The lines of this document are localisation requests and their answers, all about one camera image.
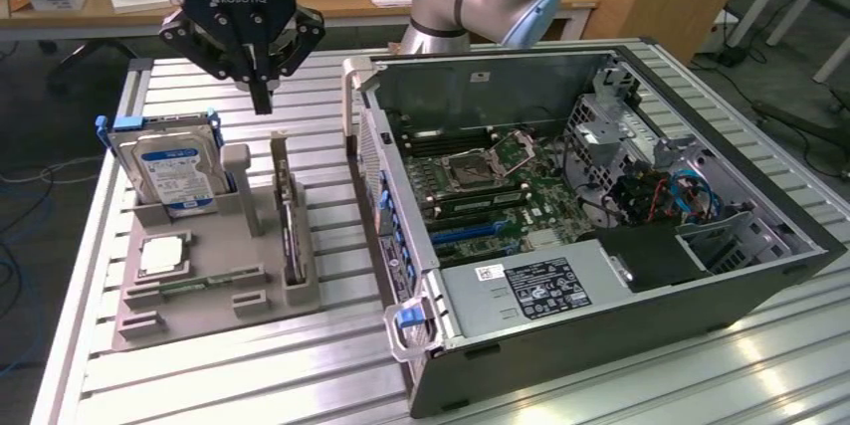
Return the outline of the grey power supply unit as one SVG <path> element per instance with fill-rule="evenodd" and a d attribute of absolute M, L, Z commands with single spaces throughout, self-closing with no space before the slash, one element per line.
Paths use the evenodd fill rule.
<path fill-rule="evenodd" d="M 596 240 L 447 268 L 440 276 L 467 338 L 572 319 L 634 297 Z"/>

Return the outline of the open black PC case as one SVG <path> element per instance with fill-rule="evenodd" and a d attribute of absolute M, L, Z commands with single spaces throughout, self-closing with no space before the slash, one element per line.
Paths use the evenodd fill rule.
<path fill-rule="evenodd" d="M 580 317 L 467 338 L 444 297 L 439 260 L 405 173 L 405 134 L 483 127 L 557 139 L 577 98 L 620 100 L 660 136 L 650 172 L 670 174 L 668 212 L 703 279 L 634 293 Z M 409 412 L 429 417 L 730 327 L 786 288 L 848 256 L 792 197 L 795 165 L 659 47 L 573 42 L 532 50 L 391 56 L 343 65 L 343 126 L 389 351 Z M 594 222 L 616 227 L 598 185 L 569 188 Z"/>

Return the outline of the grey plastic parts rack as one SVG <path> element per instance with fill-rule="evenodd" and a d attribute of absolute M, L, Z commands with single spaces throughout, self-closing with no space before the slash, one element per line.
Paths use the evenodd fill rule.
<path fill-rule="evenodd" d="M 213 212 L 160 221 L 146 206 L 134 209 L 124 279 L 118 289 L 112 349 L 133 350 L 313 312 L 319 275 L 296 287 L 284 283 L 280 218 L 267 186 L 243 184 L 215 198 Z M 141 246 L 150 238 L 183 240 L 172 272 L 140 274 Z M 195 277 L 245 274 L 232 286 L 163 296 L 157 285 Z"/>

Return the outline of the black RAM stick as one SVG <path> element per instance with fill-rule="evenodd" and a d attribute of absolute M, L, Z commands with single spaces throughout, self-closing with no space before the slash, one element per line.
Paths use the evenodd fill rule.
<path fill-rule="evenodd" d="M 519 189 L 511 191 L 477 192 L 476 194 L 455 194 L 436 199 L 433 209 L 443 215 L 465 214 L 473 211 L 507 209 L 523 206 L 529 194 Z"/>

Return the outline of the metal socket cover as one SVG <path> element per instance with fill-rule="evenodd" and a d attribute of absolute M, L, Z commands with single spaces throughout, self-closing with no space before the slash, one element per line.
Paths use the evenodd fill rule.
<path fill-rule="evenodd" d="M 533 140 L 515 129 L 489 148 L 492 168 L 507 176 L 535 156 Z"/>

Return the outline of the green RAM stick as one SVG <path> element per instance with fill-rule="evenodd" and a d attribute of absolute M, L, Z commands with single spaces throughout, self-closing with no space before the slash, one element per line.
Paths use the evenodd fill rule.
<path fill-rule="evenodd" d="M 204 277 L 195 277 L 157 285 L 157 291 L 163 296 L 175 296 L 199 292 L 219 287 L 232 286 L 237 279 L 245 277 L 245 274 L 227 273 Z"/>

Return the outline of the black chair base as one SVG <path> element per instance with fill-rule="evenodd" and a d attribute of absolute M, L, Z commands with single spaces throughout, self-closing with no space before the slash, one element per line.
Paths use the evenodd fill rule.
<path fill-rule="evenodd" d="M 66 74 L 82 61 L 98 50 L 109 48 L 118 52 L 128 60 L 138 57 L 130 47 L 118 39 L 97 38 L 86 40 L 84 44 L 61 60 L 58 65 L 49 71 L 45 79 L 48 93 L 60 96 L 68 92 L 68 87 L 62 82 L 62 75 Z"/>

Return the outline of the perforated metal disk bay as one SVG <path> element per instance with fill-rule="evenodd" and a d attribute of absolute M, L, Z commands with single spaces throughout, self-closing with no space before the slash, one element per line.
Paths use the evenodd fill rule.
<path fill-rule="evenodd" d="M 623 175 L 652 170 L 660 136 L 620 100 L 577 98 L 563 130 L 568 184 L 591 183 L 607 192 Z"/>

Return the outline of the silver CPU chip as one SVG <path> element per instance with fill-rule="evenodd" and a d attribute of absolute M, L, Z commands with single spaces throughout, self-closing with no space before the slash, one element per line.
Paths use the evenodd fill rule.
<path fill-rule="evenodd" d="M 148 239 L 141 246 L 140 274 L 152 276 L 172 272 L 181 264 L 183 240 L 168 236 Z"/>

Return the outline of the graphics card with metal bracket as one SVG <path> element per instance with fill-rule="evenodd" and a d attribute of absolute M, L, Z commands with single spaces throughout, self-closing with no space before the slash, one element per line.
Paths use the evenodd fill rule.
<path fill-rule="evenodd" d="M 269 139 L 269 151 L 273 169 L 273 198 L 281 228 L 284 283 L 288 287 L 296 287 L 305 285 L 315 277 L 315 264 L 305 191 L 292 172 L 287 139 L 283 130 L 273 131 Z"/>

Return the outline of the CPU socket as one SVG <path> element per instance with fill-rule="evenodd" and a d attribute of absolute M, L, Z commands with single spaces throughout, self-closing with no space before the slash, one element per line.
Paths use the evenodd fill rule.
<path fill-rule="evenodd" d="M 496 183 L 495 173 L 481 151 L 448 156 L 443 166 L 449 184 L 457 191 L 489 187 Z"/>

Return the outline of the blue expansion slot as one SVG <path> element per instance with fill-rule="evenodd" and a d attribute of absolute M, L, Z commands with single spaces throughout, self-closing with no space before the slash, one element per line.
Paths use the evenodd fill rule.
<path fill-rule="evenodd" d="M 492 221 L 472 226 L 437 231 L 428 234 L 431 243 L 436 245 L 477 239 L 496 235 L 504 226 L 503 221 Z"/>

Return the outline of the hard disk in blue caddy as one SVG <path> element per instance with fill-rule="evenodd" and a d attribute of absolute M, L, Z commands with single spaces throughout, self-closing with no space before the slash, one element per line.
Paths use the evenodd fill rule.
<path fill-rule="evenodd" d="M 158 204 L 172 218 L 208 213 L 231 191 L 220 164 L 217 112 L 94 120 L 96 136 L 113 154 L 142 205 Z"/>

